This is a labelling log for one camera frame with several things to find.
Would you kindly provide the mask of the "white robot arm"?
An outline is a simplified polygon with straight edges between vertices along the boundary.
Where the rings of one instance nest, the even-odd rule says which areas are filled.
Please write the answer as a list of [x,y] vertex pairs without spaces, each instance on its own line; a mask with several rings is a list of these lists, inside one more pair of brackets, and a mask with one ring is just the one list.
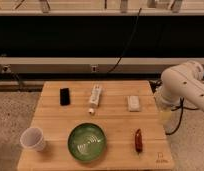
[[154,93],[162,124],[170,119],[170,109],[176,106],[181,98],[204,112],[204,84],[201,82],[203,77],[204,68],[197,61],[187,61],[162,72],[162,84]]

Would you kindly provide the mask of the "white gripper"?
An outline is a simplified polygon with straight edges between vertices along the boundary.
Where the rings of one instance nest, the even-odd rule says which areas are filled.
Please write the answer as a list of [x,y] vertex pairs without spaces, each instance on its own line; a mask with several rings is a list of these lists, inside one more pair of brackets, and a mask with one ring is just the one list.
[[164,87],[156,89],[154,99],[159,111],[160,123],[165,125],[172,115],[171,108],[174,106],[174,99]]

